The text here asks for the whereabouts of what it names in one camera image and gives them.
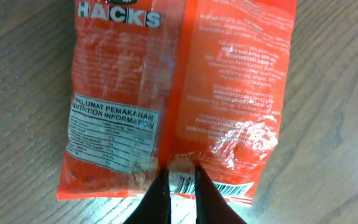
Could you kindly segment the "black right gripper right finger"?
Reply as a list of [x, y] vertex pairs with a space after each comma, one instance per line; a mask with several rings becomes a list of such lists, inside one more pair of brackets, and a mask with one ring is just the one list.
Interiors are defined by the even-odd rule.
[[246, 224], [227, 204], [206, 171], [195, 167], [196, 224]]

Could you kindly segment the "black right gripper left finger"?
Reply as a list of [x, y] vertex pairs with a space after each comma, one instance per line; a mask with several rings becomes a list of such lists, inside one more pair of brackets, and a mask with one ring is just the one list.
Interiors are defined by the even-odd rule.
[[124, 224], [171, 224], [168, 170], [161, 170]]

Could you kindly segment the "red snack bag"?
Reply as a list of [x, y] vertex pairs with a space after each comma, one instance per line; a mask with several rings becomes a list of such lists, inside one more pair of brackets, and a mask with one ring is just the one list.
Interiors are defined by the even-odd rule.
[[195, 197], [202, 166], [251, 205], [277, 146], [295, 0], [75, 2], [59, 200], [141, 197], [167, 169]]

